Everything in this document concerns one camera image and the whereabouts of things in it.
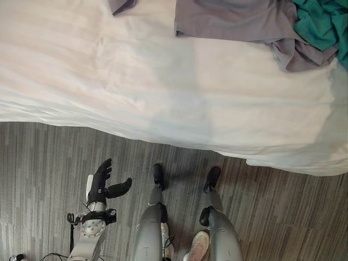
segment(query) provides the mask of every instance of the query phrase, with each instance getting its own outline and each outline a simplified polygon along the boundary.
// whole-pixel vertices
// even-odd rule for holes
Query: white duvet
[[[0,0],[0,120],[87,126],[317,176],[348,171],[347,71],[176,38],[175,0]]]

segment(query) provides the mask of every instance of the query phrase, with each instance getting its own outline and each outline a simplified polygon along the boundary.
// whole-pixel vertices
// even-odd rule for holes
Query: wooden floor
[[[126,196],[108,201],[118,222],[108,228],[105,261],[130,260],[154,163],[162,163],[169,180],[164,198],[176,237],[174,261],[182,260],[202,229],[202,184],[215,165],[222,168],[218,190],[245,260],[348,260],[347,174],[312,177],[251,167],[211,151],[38,123],[0,123],[0,259],[13,253],[30,261],[49,252],[68,254],[66,214],[84,211],[87,175],[108,157],[113,158],[108,184],[132,177],[133,186]]]

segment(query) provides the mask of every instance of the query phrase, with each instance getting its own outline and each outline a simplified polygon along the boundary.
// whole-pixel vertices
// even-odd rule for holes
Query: sneaker
[[[170,261],[174,255],[174,247],[171,244],[169,237],[169,229],[167,223],[161,223],[161,232],[162,232],[162,247],[164,249],[162,257],[165,260]]]
[[[207,232],[199,231],[193,241],[191,250],[184,256],[184,261],[201,261],[209,247],[209,235]]]

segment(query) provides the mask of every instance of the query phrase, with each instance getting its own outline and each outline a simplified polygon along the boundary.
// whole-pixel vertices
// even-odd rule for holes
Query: black cable
[[[56,257],[59,257],[60,261],[63,261],[62,257],[65,257],[65,258],[68,258],[67,256],[64,256],[62,254],[57,254],[57,253],[49,253],[47,255],[45,255],[44,257],[42,257],[40,259],[40,261],[44,261],[46,257],[49,257],[49,256],[56,256]]]
[[[171,235],[171,236],[169,236],[169,237],[167,238],[167,240],[165,241],[164,246],[163,246],[163,256],[165,256],[165,249],[166,249],[167,247],[169,247],[169,246],[173,243],[173,240],[174,240],[174,236]]]

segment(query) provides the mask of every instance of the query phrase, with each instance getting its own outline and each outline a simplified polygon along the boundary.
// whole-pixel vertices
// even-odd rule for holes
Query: teal cloth
[[[348,0],[292,0],[297,5],[294,30],[317,49],[338,44],[338,59],[348,69]]]

